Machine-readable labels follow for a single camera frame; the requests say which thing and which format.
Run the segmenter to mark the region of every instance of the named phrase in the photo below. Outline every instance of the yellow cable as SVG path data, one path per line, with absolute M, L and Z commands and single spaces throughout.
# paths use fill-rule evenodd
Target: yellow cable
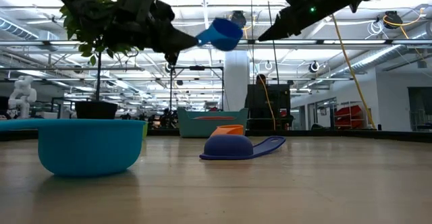
M 406 39 L 410 39 L 410 37 L 407 35 L 407 33 L 406 33 L 404 27 L 401 26 L 400 29 L 401 29 L 402 32 L 404 33 Z M 421 58 L 425 63 L 427 63 L 427 61 L 426 61 L 426 59 L 423 57 L 423 55 L 420 54 L 420 51 L 419 51 L 417 48 L 414 48 L 414 49 L 416 50 L 417 55 L 420 56 L 420 58 Z
M 365 98 L 363 97 L 363 93 L 362 93 L 362 90 L 361 90 L 361 88 L 360 88 L 360 84 L 358 83 L 358 80 L 357 80 L 356 74 L 354 73 L 354 70 L 352 69 L 351 61 L 350 61 L 350 59 L 348 58 L 348 55 L 346 54 L 345 45 L 344 45 L 344 43 L 342 42 L 342 37 L 341 37 L 341 35 L 340 35 L 339 27 L 338 27 L 338 25 L 337 25 L 338 22 L 336 21 L 336 18 L 335 18 L 335 16 L 334 16 L 333 14 L 331 15 L 331 17 L 333 18 L 333 21 L 334 21 L 334 23 L 335 23 L 336 32 L 337 32 L 337 37 L 339 38 L 340 46 L 342 47 L 342 51 L 344 52 L 344 56 L 345 56 L 346 63 L 348 64 L 348 67 L 350 68 L 351 75 L 352 75 L 352 77 L 354 78 L 354 81 L 356 82 L 356 87 L 357 87 L 358 94 L 360 95 L 360 98 L 362 99 L 362 102 L 363 102 L 363 106 L 364 106 L 365 109 L 366 109 L 367 117 L 368 117 L 368 119 L 369 119 L 369 122 L 371 122 L 373 129 L 376 130 L 377 128 L 375 127 L 375 123 L 373 122 L 371 112 L 369 111 L 369 108 L 367 107 L 367 104 L 366 104 Z
M 273 119 L 273 129 L 276 131 L 276 119 L 275 119 L 275 115 L 273 114 L 273 110 L 271 109 L 269 94 L 267 93 L 267 88 L 265 87 L 265 83 L 264 83 L 263 79 L 260 76 L 258 76 L 258 77 L 259 77 L 259 80 L 261 81 L 261 83 L 263 84 L 265 96 L 267 97 L 267 102 L 269 103 L 271 118 Z
M 422 13 L 423 13 L 423 9 L 420 9 L 420 15 L 418 16 L 418 18 L 417 18 L 415 21 L 409 22 L 409 23 L 407 23 L 407 24 L 395 24 L 395 23 L 393 23 L 393 22 L 388 22 L 388 21 L 386 20 L 386 18 L 388 18 L 387 15 L 385 15 L 385 16 L 383 17 L 383 21 L 384 21 L 386 24 L 390 24 L 390 25 L 393 25 L 393 26 L 400 26 L 400 27 L 408 26 L 408 25 L 411 25 L 411 24 L 414 24 L 414 23 L 418 22 L 418 21 L 420 20 L 420 18 L 421 18 L 421 14 L 422 14 Z

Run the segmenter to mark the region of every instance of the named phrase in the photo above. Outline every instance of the orange cup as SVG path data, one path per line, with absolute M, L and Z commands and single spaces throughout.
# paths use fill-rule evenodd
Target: orange cup
M 243 125 L 223 125 L 217 126 L 216 130 L 211 134 L 211 136 L 218 136 L 222 134 L 234 134 L 243 135 Z

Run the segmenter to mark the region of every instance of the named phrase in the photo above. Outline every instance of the black plant pot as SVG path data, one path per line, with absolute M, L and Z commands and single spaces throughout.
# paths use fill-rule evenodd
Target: black plant pot
M 9 97 L 0 96 L 0 111 L 7 111 L 9 108 Z
M 75 102 L 78 119 L 115 119 L 117 105 L 98 101 Z

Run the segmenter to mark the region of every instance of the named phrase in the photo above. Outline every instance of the white robot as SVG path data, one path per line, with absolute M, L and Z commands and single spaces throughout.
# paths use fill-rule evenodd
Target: white robot
M 15 109 L 17 106 L 21 109 L 21 119 L 28 118 L 30 103 L 36 102 L 37 93 L 36 90 L 31 87 L 33 77 L 31 76 L 20 76 L 15 82 L 15 89 L 9 97 L 9 108 Z
M 76 119 L 78 118 L 76 116 L 76 112 L 71 110 L 69 107 L 64 107 L 63 108 L 63 115 L 61 116 L 62 119 L 69 119 L 69 117 L 71 119 Z

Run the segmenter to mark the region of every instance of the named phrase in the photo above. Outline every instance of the teal bowl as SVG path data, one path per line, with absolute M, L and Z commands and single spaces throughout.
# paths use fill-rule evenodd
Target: teal bowl
M 144 121 L 17 119 L 0 131 L 38 129 L 38 155 L 56 175 L 93 177 L 125 171 L 141 152 Z

